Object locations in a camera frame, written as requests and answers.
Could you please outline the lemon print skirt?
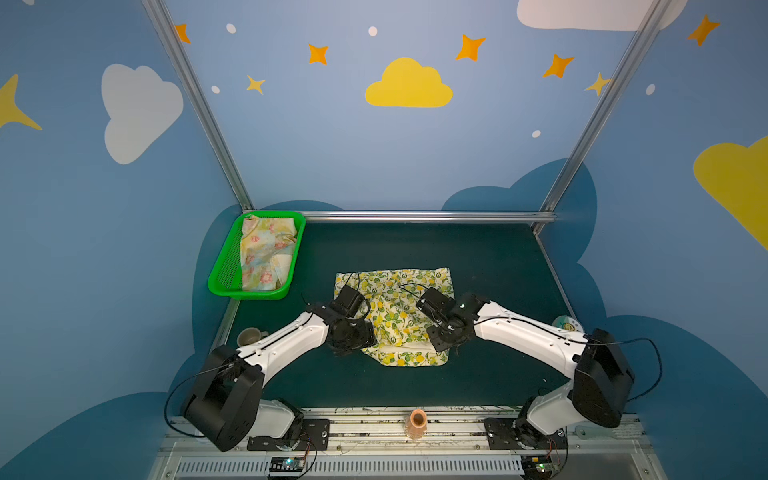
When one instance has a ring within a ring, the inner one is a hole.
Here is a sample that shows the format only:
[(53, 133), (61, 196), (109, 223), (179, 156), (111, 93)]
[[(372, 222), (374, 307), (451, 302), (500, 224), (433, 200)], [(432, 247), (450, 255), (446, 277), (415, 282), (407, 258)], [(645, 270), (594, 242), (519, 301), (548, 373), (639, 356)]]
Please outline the lemon print skirt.
[(450, 269), (380, 270), (338, 273), (334, 292), (343, 285), (358, 290), (368, 302), (360, 311), (373, 324), (376, 344), (363, 352), (387, 367), (442, 366), (449, 360), (447, 351), (438, 352), (431, 344), (427, 329), (433, 325), (416, 302), (427, 288), (454, 295)]

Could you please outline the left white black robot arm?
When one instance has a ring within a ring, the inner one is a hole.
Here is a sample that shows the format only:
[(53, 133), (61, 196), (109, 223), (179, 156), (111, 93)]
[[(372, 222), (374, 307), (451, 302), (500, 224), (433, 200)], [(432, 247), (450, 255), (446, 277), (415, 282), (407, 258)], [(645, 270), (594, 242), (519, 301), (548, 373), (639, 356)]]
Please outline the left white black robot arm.
[(264, 401), (267, 383), (282, 369), (310, 350), (327, 345), (336, 355), (347, 355), (376, 344), (373, 323), (352, 318), (328, 304), (317, 304), (264, 340), (233, 349), (214, 349), (202, 370), (188, 377), (193, 385), (181, 414), (195, 429), (187, 432), (170, 419), (168, 428), (186, 437), (208, 440), (229, 451), (245, 439), (273, 441), (287, 450), (307, 442), (304, 414), (285, 401)]

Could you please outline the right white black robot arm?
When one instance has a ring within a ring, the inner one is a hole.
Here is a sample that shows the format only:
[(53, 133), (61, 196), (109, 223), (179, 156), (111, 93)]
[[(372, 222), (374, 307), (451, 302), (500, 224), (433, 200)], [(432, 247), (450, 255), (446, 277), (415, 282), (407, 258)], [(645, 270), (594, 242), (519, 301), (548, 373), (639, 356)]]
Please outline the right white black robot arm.
[(521, 433), (550, 436), (581, 422), (616, 428), (632, 398), (635, 374), (609, 332), (569, 331), (513, 312), (472, 293), (458, 299), (427, 289), (416, 307), (432, 325), (438, 352), (479, 338), (528, 355), (562, 374), (561, 387), (527, 401), (515, 421)]

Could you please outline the green plastic basket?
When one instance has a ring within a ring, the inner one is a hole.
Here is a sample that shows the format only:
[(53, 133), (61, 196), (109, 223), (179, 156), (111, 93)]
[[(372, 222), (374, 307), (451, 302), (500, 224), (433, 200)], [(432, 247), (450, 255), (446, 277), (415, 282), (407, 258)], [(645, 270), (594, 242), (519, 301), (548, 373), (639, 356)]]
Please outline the green plastic basket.
[[(243, 220), (248, 216), (259, 216), (267, 218), (290, 217), (295, 221), (297, 228), (297, 241), (294, 250), (292, 264), (288, 274), (287, 283), (281, 288), (267, 292), (249, 292), (242, 289), (242, 272), (240, 266), (240, 240), (241, 227)], [(291, 211), (255, 211), (240, 215), (225, 240), (221, 252), (214, 264), (213, 270), (208, 279), (209, 290), (218, 295), (231, 297), (237, 300), (279, 300), (287, 296), (293, 280), (298, 251), (306, 227), (306, 218), (298, 213)]]

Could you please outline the pink floral skirt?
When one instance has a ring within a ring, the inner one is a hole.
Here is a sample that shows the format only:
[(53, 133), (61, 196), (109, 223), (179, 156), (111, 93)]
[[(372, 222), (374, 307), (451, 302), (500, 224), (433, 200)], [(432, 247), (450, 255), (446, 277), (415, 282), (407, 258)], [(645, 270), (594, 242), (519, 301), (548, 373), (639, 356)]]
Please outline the pink floral skirt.
[(248, 216), (241, 233), (242, 289), (267, 292), (284, 286), (297, 241), (294, 219)]

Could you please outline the orange ribbed cup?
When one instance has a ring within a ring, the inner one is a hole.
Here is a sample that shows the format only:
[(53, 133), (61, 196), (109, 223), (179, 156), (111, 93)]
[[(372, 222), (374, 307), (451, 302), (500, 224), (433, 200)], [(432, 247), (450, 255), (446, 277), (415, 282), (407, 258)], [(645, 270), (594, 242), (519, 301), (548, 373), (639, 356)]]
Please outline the orange ribbed cup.
[(427, 430), (428, 418), (424, 410), (418, 408), (410, 412), (405, 423), (405, 433), (412, 440), (421, 439)]

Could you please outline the left controller board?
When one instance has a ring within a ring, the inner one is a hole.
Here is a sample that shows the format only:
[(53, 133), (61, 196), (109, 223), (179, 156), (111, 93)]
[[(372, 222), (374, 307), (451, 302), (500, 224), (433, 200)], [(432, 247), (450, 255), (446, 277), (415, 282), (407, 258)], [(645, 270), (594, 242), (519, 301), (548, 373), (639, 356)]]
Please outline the left controller board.
[(272, 457), (269, 460), (267, 475), (270, 478), (299, 478), (307, 469), (304, 457)]

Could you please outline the right controller board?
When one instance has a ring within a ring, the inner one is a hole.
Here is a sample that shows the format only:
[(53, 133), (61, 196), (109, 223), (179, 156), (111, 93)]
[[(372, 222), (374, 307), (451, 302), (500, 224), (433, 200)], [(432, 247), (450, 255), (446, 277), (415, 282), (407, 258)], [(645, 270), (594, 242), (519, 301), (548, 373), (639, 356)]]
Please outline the right controller board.
[(522, 456), (521, 467), (523, 480), (550, 480), (558, 467), (547, 457)]

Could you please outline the right side frame rail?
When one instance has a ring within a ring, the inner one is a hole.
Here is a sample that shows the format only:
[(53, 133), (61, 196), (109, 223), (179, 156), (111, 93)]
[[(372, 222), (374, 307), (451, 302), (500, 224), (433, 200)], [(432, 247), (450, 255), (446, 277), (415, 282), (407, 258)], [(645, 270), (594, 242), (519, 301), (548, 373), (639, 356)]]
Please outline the right side frame rail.
[(541, 253), (542, 253), (542, 255), (543, 255), (543, 257), (544, 257), (544, 259), (545, 259), (545, 261), (547, 263), (549, 271), (550, 271), (550, 273), (552, 275), (552, 278), (553, 278), (553, 280), (554, 280), (554, 282), (555, 282), (555, 284), (557, 286), (559, 294), (560, 294), (563, 302), (566, 305), (566, 308), (568, 310), (569, 315), (571, 317), (575, 318), (576, 317), (576, 313), (575, 313), (575, 311), (573, 309), (572, 303), (570, 302), (570, 299), (569, 299), (569, 297), (567, 295), (567, 292), (565, 291), (565, 289), (563, 287), (563, 284), (562, 284), (562, 282), (560, 280), (560, 277), (559, 277), (558, 272), (557, 272), (557, 270), (556, 270), (556, 268), (554, 266), (554, 263), (552, 262), (552, 260), (550, 258), (550, 255), (547, 252), (547, 250), (545, 248), (545, 245), (544, 245), (543, 241), (540, 238), (540, 234), (542, 233), (544, 226), (545, 226), (545, 224), (544, 223), (540, 223), (540, 222), (536, 222), (536, 223), (534, 223), (532, 225), (532, 232), (533, 232), (534, 238), (535, 238), (535, 240), (536, 240), (536, 242), (537, 242), (537, 244), (539, 246), (539, 249), (540, 249), (540, 251), (541, 251)]

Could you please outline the left side frame rail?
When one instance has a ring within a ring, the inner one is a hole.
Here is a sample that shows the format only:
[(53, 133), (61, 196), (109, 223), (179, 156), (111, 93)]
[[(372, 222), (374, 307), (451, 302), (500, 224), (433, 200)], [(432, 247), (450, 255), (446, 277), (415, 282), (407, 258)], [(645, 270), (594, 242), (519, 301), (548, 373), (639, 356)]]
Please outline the left side frame rail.
[(212, 341), (210, 350), (213, 351), (216, 348), (226, 345), (231, 335), (232, 327), (237, 316), (240, 301), (236, 299), (230, 299), (222, 320), (217, 329), (216, 335)]

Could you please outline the rear aluminium frame rail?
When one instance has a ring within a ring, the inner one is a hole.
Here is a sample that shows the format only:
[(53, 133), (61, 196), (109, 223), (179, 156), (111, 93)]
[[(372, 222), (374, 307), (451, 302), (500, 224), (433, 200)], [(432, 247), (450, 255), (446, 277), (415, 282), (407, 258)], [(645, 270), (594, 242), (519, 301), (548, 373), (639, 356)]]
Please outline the rear aluminium frame rail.
[(302, 211), (308, 222), (322, 223), (436, 223), (517, 224), (553, 223), (551, 212), (449, 211)]

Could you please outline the front aluminium rail bed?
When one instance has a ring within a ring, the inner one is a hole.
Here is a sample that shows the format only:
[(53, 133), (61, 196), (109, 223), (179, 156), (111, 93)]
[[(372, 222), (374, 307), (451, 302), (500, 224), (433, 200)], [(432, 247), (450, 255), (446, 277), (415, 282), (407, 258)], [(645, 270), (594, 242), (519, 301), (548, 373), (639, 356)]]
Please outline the front aluminium rail bed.
[[(308, 408), (305, 419), (330, 420), (326, 451), (248, 451), (245, 440), (228, 452), (210, 442), (169, 432), (150, 471), (152, 479), (522, 479), (522, 456), (549, 458), (551, 479), (663, 479), (666, 474), (639, 418), (619, 427), (589, 423), (563, 429), (564, 450), (491, 450), (482, 421), (515, 419), (514, 407), (429, 407), (425, 435), (405, 433), (409, 407)], [(304, 457), (299, 478), (270, 478), (272, 457)]]

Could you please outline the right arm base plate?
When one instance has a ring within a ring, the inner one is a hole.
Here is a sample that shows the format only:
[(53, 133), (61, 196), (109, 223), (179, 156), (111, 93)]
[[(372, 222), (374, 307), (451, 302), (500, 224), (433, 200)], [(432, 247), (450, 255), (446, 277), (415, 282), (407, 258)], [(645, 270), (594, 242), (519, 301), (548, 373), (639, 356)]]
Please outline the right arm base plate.
[(564, 450), (568, 440), (563, 429), (544, 435), (528, 425), (519, 428), (517, 420), (506, 417), (487, 417), (483, 421), (488, 446), (491, 450)]

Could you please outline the right aluminium frame post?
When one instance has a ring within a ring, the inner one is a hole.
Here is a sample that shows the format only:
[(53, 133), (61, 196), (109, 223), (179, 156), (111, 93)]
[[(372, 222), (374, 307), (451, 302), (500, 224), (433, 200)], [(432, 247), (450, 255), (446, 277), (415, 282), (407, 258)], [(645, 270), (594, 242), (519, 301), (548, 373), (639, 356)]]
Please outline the right aluminium frame post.
[(651, 2), (648, 11), (613, 72), (612, 81), (600, 96), (575, 147), (545, 197), (540, 208), (540, 214), (543, 218), (549, 221), (554, 220), (555, 210), (560, 200), (607, 124), (612, 111), (631, 82), (634, 73), (662, 30), (663, 19), (672, 4), (671, 0)]

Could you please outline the aluminium frame post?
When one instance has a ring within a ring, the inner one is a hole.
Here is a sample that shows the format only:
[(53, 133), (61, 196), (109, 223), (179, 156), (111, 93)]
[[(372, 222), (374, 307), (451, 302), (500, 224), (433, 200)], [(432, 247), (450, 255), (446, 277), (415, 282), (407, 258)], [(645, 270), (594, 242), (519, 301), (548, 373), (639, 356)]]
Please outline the aluminium frame post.
[(575, 147), (545, 197), (540, 208), (540, 214), (543, 218), (549, 221), (554, 220), (555, 210), (560, 200), (607, 124), (612, 111), (631, 82), (634, 73), (662, 30), (663, 19), (672, 4), (671, 0), (651, 2), (648, 11), (613, 72), (612, 81), (600, 96)]
[(164, 1), (143, 0), (142, 5), (177, 73), (212, 150), (243, 211), (253, 209), (245, 183), (217, 124), (197, 75), (185, 52)]

